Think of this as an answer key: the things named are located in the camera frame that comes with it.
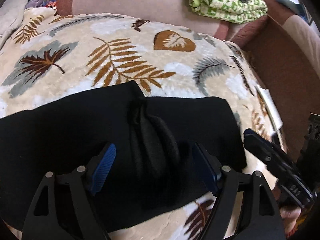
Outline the person's right hand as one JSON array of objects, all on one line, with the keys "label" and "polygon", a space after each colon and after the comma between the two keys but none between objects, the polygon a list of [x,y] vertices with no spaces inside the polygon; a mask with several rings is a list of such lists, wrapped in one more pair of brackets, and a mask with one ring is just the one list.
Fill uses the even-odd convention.
[{"label": "person's right hand", "polygon": [[289,238],[296,231],[296,222],[301,214],[300,207],[281,207],[279,209],[280,216],[283,220],[283,226],[286,238]]}]

